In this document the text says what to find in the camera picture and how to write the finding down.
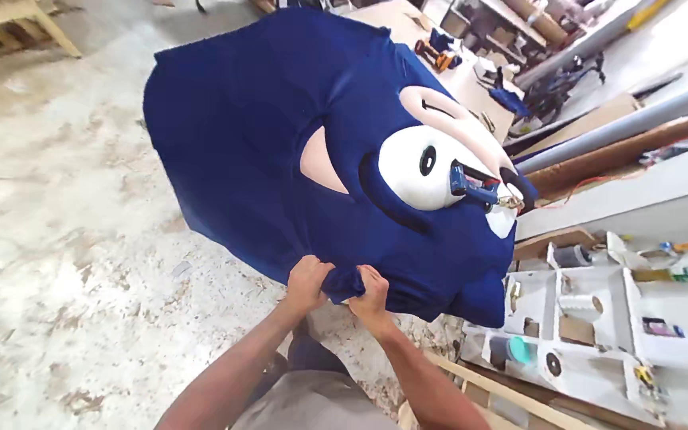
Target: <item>workshop table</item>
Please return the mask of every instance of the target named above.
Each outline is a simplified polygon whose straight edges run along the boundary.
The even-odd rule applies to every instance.
[[[413,20],[420,15],[423,15],[422,12],[407,0],[390,0],[357,9],[344,16],[374,27],[390,28],[390,38],[394,43],[406,44],[412,49],[416,41],[426,39],[430,34]],[[508,134],[508,129],[514,122],[514,113],[499,105],[490,97],[488,91],[479,85],[479,80],[474,72],[476,56],[466,49],[461,55],[464,58],[462,64],[453,70],[445,70],[442,73],[436,73],[434,68],[425,60],[422,60],[421,63],[431,70],[437,80],[463,107],[477,116],[484,112],[494,126],[493,136],[499,142],[503,142]]]

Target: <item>teal lid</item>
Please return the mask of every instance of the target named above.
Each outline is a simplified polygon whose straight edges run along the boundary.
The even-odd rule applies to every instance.
[[[519,363],[530,363],[530,350],[521,337],[511,337],[511,339],[508,340],[508,352],[511,358],[517,360]]]

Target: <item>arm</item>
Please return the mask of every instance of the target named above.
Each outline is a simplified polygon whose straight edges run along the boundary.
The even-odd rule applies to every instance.
[[[490,430],[471,400],[450,382],[400,331],[386,311],[389,283],[376,269],[359,266],[365,294],[349,308],[384,349],[422,428]]]
[[[288,276],[288,292],[276,308],[196,377],[169,406],[157,430],[226,428],[240,415],[275,350],[311,310],[328,298],[320,292],[331,263],[305,256]]]

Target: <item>peach inner ear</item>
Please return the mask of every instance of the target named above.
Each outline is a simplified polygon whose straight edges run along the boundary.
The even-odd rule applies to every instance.
[[[333,170],[333,164],[331,164],[331,158],[326,147],[326,130],[323,127],[312,133],[307,144],[304,145],[299,168],[304,176],[323,187],[349,194],[339,175]]]

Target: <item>white eye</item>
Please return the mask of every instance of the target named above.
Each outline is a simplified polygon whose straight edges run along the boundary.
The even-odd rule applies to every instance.
[[[378,171],[409,206],[437,210],[461,200],[450,193],[450,166],[455,160],[493,176],[461,142],[428,125],[389,136],[378,153]]]

